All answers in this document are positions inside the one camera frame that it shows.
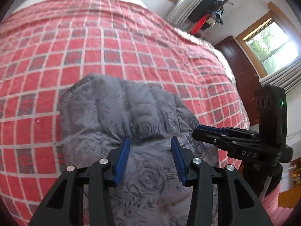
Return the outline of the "grey quilted rose-print jacket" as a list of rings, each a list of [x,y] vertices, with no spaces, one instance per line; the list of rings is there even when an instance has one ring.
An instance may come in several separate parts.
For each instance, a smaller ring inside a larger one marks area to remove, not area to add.
[[[179,181],[170,141],[212,166],[217,147],[195,141],[199,122],[178,96],[150,84],[88,75],[59,104],[65,160],[78,168],[130,141],[121,183],[109,191],[116,225],[185,225],[192,189]]]

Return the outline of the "coat rack with dark clothes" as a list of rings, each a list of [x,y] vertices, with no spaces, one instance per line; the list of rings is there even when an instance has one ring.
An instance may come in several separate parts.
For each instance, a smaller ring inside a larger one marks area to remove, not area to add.
[[[208,29],[209,27],[213,27],[216,23],[223,24],[221,17],[224,12],[224,5],[227,3],[233,5],[230,0],[202,0],[188,16],[188,19],[193,23],[194,26],[195,23],[198,22],[204,15],[207,13],[210,14],[210,17],[207,19],[198,33]]]

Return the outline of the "red bag on rack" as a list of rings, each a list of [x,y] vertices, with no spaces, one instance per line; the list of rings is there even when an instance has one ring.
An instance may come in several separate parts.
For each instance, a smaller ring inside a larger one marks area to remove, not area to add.
[[[210,17],[210,14],[206,14],[204,15],[198,22],[195,23],[195,25],[192,27],[192,29],[190,30],[190,34],[191,35],[195,35],[198,33],[198,31],[202,28],[202,26],[204,25],[204,23],[207,21],[207,19]]]

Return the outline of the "red plaid bedspread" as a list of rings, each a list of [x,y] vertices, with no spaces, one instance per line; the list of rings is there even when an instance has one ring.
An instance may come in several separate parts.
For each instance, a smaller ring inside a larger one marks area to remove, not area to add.
[[[223,55],[138,3],[26,6],[1,24],[1,200],[18,225],[65,168],[59,99],[90,73],[167,90],[202,124],[250,127]]]

